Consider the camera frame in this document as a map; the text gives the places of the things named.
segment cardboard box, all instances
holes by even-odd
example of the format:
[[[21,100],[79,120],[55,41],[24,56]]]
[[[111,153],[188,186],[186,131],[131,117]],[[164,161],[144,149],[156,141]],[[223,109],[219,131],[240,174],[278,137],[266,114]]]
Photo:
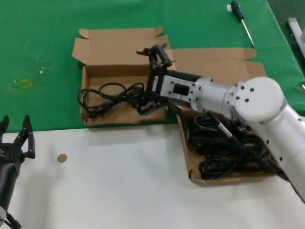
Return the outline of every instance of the cardboard box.
[[[162,27],[144,29],[87,30],[80,29],[83,38],[76,38],[73,57],[85,64],[82,72],[82,88],[98,89],[109,82],[122,83],[126,87],[133,83],[147,82],[149,73],[148,58],[137,55],[136,51],[150,48],[155,44],[166,46],[165,51],[174,61],[172,70],[212,77],[219,83],[234,85],[258,76],[265,76],[261,63],[249,61],[256,56],[252,48],[213,48],[213,49],[171,49]],[[121,89],[109,86],[103,91],[107,94],[118,94]],[[89,105],[103,102],[98,95],[90,95]],[[138,115],[128,104],[121,103],[105,117],[89,119],[86,111],[81,109],[86,125],[111,123],[138,123],[166,119],[165,108],[148,116]],[[194,118],[198,113],[183,109],[186,119]],[[178,117],[181,140],[185,155],[189,179],[204,184],[223,184],[256,181],[272,176],[270,173],[242,175],[234,173],[230,177],[214,180],[202,180],[198,169],[204,160],[187,144],[183,126]]]
[[[87,30],[80,29],[83,38],[76,38],[72,56],[85,64],[82,70],[82,88],[98,90],[105,83],[121,83],[129,87],[134,83],[146,86],[149,74],[149,60],[146,56],[136,54],[143,48],[155,44],[166,46],[171,57],[167,35],[159,36],[162,27],[144,29],[111,29]],[[118,86],[107,86],[106,94],[119,94]],[[106,100],[97,94],[89,94],[88,105],[99,105]],[[88,118],[87,112],[81,107],[81,114],[86,125],[138,123],[162,121],[166,119],[167,110],[161,108],[149,115],[139,115],[128,103],[120,103],[113,107],[104,117]]]
[[[180,49],[172,50],[176,70],[202,76],[212,77],[216,82],[234,85],[251,78],[265,76],[261,63],[249,61],[256,56],[256,50],[249,48],[221,48],[221,49]],[[200,113],[189,109],[182,109],[183,118],[187,121],[194,119]],[[219,179],[202,179],[199,163],[204,156],[191,149],[185,139],[185,132],[181,120],[178,118],[181,140],[183,144],[188,177],[192,182],[203,184],[231,184],[248,181],[258,181],[273,176],[272,173],[260,172],[252,174],[233,173],[229,177]]]

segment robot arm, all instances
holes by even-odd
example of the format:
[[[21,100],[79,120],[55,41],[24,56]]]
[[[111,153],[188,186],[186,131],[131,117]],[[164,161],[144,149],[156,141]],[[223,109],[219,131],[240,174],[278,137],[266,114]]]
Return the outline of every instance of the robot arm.
[[[150,55],[155,55],[156,49],[162,47],[153,46]],[[211,111],[249,125],[305,199],[305,122],[289,106],[276,81],[257,77],[227,86],[212,78],[167,70],[161,64],[151,69],[149,82],[155,104],[172,103],[198,112]]]
[[[13,143],[2,142],[8,125],[9,118],[6,115],[0,122],[0,226],[5,222],[10,228],[20,229],[21,225],[8,213],[8,208],[21,164],[25,158],[35,158],[35,140],[28,115],[25,116],[22,130]],[[24,153],[21,148],[27,139],[29,149]]]

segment white table surface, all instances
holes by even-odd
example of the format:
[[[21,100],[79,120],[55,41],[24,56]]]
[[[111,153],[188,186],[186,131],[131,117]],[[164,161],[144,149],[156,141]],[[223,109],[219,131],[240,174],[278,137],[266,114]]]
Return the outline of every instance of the white table surface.
[[[305,205],[278,177],[192,183],[176,125],[34,136],[36,159],[22,165],[9,208],[23,229],[305,228]],[[68,156],[65,163],[59,154]]]

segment power cord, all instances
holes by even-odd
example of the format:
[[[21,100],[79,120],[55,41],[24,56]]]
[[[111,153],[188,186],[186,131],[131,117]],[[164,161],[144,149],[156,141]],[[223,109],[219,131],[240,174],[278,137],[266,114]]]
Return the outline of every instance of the power cord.
[[[106,86],[115,85],[122,88],[122,92],[119,94],[105,94],[102,92],[103,88]],[[99,105],[89,106],[88,105],[88,96],[89,93],[98,94],[101,98],[106,99],[104,103]],[[139,106],[142,104],[144,96],[144,84],[135,83],[130,87],[126,88],[121,83],[105,83],[100,86],[99,90],[84,88],[81,89],[77,94],[78,103],[87,111],[89,118],[95,118],[98,115],[105,115],[109,109],[121,102],[128,102],[133,108],[139,109]]]
[[[21,224],[14,219],[14,217],[10,213],[6,213],[6,219],[4,220],[4,223],[8,225],[11,229],[20,229]]]
[[[250,173],[269,171],[271,168],[262,160],[263,141],[240,121],[223,121],[224,128],[233,137],[228,138],[220,129],[213,114],[198,115],[188,124],[189,144],[205,160],[199,164],[202,179],[227,177],[233,172]]]

